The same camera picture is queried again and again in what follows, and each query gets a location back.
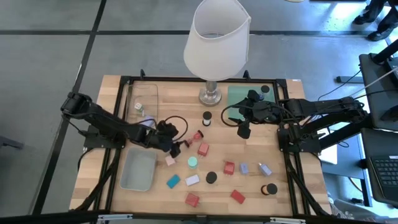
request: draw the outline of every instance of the green pad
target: green pad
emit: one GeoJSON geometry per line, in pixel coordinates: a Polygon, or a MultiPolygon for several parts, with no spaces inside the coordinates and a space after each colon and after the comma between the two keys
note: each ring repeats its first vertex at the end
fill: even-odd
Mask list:
{"type": "MultiPolygon", "coordinates": [[[[263,86],[263,85],[259,84],[258,86],[229,86],[228,87],[228,106],[242,101],[245,97],[248,96],[249,90],[254,90],[258,93],[262,93],[261,86],[263,86]]],[[[274,89],[272,86],[268,85],[268,87],[269,87],[269,92],[263,93],[264,100],[275,103],[274,89]]],[[[244,120],[243,115],[241,115],[239,113],[238,108],[228,109],[228,117],[244,120]]]]}

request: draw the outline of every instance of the game piece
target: game piece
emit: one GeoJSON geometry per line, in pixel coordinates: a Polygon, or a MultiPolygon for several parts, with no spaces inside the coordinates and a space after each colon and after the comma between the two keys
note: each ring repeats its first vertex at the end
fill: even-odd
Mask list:
{"type": "Polygon", "coordinates": [[[262,91],[263,93],[268,93],[268,92],[269,92],[269,87],[266,86],[266,85],[263,85],[263,86],[261,86],[261,91],[262,91]]]}
{"type": "Polygon", "coordinates": [[[180,177],[175,174],[172,178],[170,178],[169,181],[167,181],[167,185],[173,189],[174,186],[176,186],[180,182],[180,177]]]}
{"type": "Polygon", "coordinates": [[[134,108],[135,108],[136,110],[138,110],[139,112],[142,112],[142,111],[144,110],[144,107],[143,107],[142,104],[140,104],[140,103],[136,103],[136,104],[134,105],[134,108]]]}
{"type": "Polygon", "coordinates": [[[193,175],[191,177],[188,177],[185,179],[185,183],[187,183],[187,186],[191,186],[193,184],[199,183],[199,176],[193,175]]]}
{"type": "Polygon", "coordinates": [[[173,159],[172,156],[166,156],[164,159],[166,160],[167,166],[175,164],[175,160],[173,159]]]}
{"type": "Polygon", "coordinates": [[[215,172],[211,171],[211,172],[207,173],[206,182],[208,182],[209,184],[212,184],[212,183],[216,182],[216,180],[217,180],[217,174],[215,172]]]}
{"type": "Polygon", "coordinates": [[[203,113],[203,121],[201,123],[206,127],[211,124],[211,113],[209,111],[203,113]]]}
{"type": "Polygon", "coordinates": [[[241,193],[239,193],[237,190],[232,191],[231,197],[235,199],[238,203],[242,204],[244,202],[244,199],[246,199],[241,193]]]}
{"type": "Polygon", "coordinates": [[[194,141],[199,141],[199,140],[201,140],[203,137],[204,137],[203,133],[202,133],[200,130],[198,130],[198,131],[193,135],[192,138],[187,139],[187,140],[184,140],[184,144],[185,144],[187,147],[190,147],[194,141]]]}
{"type": "Polygon", "coordinates": [[[202,143],[202,144],[200,144],[200,146],[199,146],[198,154],[201,155],[201,156],[206,156],[208,150],[209,150],[209,145],[206,144],[206,143],[202,143]]]}
{"type": "Polygon", "coordinates": [[[245,164],[245,163],[242,163],[242,164],[239,166],[239,169],[241,170],[241,173],[242,173],[243,175],[249,173],[248,165],[245,164]]]}
{"type": "Polygon", "coordinates": [[[259,169],[266,177],[272,174],[272,171],[265,164],[259,163],[259,169]]]}
{"type": "Polygon", "coordinates": [[[196,169],[198,167],[198,159],[195,156],[189,157],[188,166],[191,169],[196,169]]]}
{"type": "Polygon", "coordinates": [[[278,188],[275,184],[266,184],[261,186],[261,193],[263,195],[274,195],[278,192],[278,188]]]}
{"type": "Polygon", "coordinates": [[[262,93],[259,93],[259,100],[260,101],[264,100],[264,95],[262,93]]]}
{"type": "Polygon", "coordinates": [[[233,175],[235,170],[235,163],[225,162],[224,173],[228,175],[233,175]]]}
{"type": "Polygon", "coordinates": [[[187,203],[193,207],[196,207],[199,203],[199,197],[194,194],[189,193],[187,198],[185,199],[185,203],[187,203]]]}

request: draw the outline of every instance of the transparent box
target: transparent box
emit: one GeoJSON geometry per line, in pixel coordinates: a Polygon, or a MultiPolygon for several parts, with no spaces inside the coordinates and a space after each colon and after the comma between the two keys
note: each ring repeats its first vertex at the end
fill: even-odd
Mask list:
{"type": "Polygon", "coordinates": [[[159,106],[159,96],[157,85],[155,84],[137,84],[129,85],[127,93],[127,102],[129,105],[126,107],[128,123],[136,123],[145,120],[148,116],[157,121],[157,113],[159,106]],[[143,112],[135,109],[135,105],[140,103],[143,112]]]}

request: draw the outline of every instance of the keyboard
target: keyboard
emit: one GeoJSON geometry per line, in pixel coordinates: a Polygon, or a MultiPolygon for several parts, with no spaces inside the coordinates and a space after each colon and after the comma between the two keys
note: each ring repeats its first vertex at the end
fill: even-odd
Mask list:
{"type": "Polygon", "coordinates": [[[398,156],[372,157],[371,162],[383,194],[398,190],[398,156]]]}

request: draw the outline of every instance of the white wire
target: white wire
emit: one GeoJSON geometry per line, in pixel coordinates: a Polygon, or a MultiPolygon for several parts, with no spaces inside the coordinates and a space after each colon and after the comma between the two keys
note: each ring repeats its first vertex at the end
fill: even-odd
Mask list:
{"type": "Polygon", "coordinates": [[[380,79],[382,79],[382,78],[384,78],[384,77],[388,76],[390,73],[394,72],[394,71],[395,71],[395,70],[397,70],[397,69],[398,69],[398,67],[394,68],[394,69],[393,69],[393,70],[391,70],[390,72],[387,72],[387,73],[386,73],[386,74],[384,74],[382,77],[378,78],[377,80],[374,80],[373,82],[371,82],[370,84],[368,84],[368,85],[367,85],[367,86],[365,86],[364,88],[362,88],[362,89],[360,89],[360,90],[356,91],[355,93],[351,94],[350,96],[353,96],[353,95],[355,95],[355,94],[357,94],[357,93],[361,92],[362,90],[366,89],[367,87],[369,87],[369,86],[371,86],[371,85],[375,84],[375,83],[376,83],[376,82],[378,82],[380,79]]]}

